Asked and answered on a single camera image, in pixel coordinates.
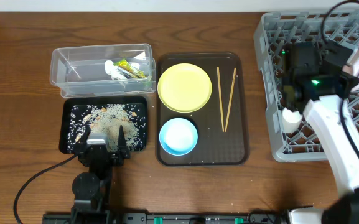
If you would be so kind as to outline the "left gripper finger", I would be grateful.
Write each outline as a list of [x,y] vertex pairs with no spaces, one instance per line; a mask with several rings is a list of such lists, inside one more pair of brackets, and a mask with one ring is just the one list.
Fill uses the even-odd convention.
[[129,152],[129,148],[126,144],[126,138],[124,135],[124,129],[122,126],[119,127],[119,134],[118,134],[118,151],[120,152]]
[[79,139],[79,144],[81,144],[81,145],[86,144],[86,141],[87,141],[90,133],[91,133],[90,127],[85,126],[85,130],[84,130],[83,134],[81,135],[81,137]]

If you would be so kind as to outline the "pink white bowl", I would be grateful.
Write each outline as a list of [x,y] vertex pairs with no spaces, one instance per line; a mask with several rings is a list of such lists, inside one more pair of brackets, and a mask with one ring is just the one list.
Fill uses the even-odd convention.
[[[359,47],[355,47],[353,49],[353,52],[346,64],[343,66],[342,71],[359,78]],[[351,92],[355,92],[357,90],[359,90],[359,82],[351,89]]]

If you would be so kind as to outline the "wooden chopstick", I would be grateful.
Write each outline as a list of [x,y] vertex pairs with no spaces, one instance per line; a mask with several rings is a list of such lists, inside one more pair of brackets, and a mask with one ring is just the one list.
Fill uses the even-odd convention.
[[223,120],[223,102],[222,102],[222,95],[221,95],[220,67],[216,67],[216,71],[217,71],[217,85],[218,85],[218,99],[219,99],[219,106],[220,106],[221,128],[222,128],[222,132],[225,132],[224,120]]
[[236,80],[236,73],[237,73],[237,68],[235,67],[233,69],[230,97],[229,97],[228,108],[227,108],[227,113],[226,113],[226,123],[225,123],[225,129],[224,129],[225,132],[227,132],[227,129],[228,129],[228,122],[229,122],[230,113],[231,113],[231,105],[232,105],[232,101],[233,101],[233,92],[234,92],[235,82],[236,82],[235,81]]

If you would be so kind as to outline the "green snack wrapper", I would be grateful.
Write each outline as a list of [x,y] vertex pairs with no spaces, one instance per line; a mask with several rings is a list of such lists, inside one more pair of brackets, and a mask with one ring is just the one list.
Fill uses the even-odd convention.
[[114,62],[113,65],[115,67],[118,67],[119,70],[122,70],[125,74],[127,74],[131,78],[145,78],[146,77],[143,71],[132,66],[126,59],[122,59],[118,62]]

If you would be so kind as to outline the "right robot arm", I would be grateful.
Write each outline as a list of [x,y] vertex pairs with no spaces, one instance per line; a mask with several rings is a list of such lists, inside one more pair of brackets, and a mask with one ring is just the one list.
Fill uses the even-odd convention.
[[320,54],[311,42],[282,50],[284,107],[298,112],[317,135],[329,161],[338,201],[329,208],[295,208],[288,223],[359,223],[359,132],[348,112],[351,92],[359,89],[359,47],[332,40]]

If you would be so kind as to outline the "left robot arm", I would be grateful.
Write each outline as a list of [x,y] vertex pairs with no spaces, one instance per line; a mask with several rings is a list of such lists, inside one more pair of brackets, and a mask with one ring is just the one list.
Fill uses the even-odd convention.
[[122,126],[118,131],[118,150],[109,152],[108,148],[107,135],[92,133],[90,128],[86,128],[75,143],[74,155],[89,170],[77,175],[72,184],[75,196],[69,221],[72,224],[120,222],[120,216],[109,211],[106,203],[113,176],[112,168],[122,166],[124,160],[130,158]]

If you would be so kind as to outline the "white paper cup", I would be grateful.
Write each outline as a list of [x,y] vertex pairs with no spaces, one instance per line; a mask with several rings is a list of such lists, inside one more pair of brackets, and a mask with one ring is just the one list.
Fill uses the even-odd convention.
[[298,111],[293,112],[287,108],[284,108],[281,114],[283,132],[289,134],[297,131],[302,121],[302,115]]

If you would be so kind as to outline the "white tissue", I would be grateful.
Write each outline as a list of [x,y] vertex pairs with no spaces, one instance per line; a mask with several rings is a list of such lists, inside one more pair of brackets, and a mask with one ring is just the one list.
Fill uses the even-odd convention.
[[105,73],[111,77],[112,80],[127,80],[128,78],[124,75],[118,66],[115,66],[113,61],[107,60],[104,64]]

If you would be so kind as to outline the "light blue bowl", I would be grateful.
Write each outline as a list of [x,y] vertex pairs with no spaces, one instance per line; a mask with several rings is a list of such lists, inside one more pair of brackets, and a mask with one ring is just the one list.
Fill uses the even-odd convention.
[[159,143],[163,150],[173,156],[184,156],[197,145],[198,131],[184,118],[168,120],[159,131]]

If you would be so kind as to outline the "rice and food scraps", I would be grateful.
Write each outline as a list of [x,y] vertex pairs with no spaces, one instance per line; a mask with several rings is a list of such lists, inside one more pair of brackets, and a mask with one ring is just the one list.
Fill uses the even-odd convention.
[[119,128],[123,128],[126,144],[130,151],[141,151],[146,146],[146,106],[143,103],[75,105],[68,113],[68,128],[63,132],[67,153],[85,134],[106,134],[110,151],[118,150]]

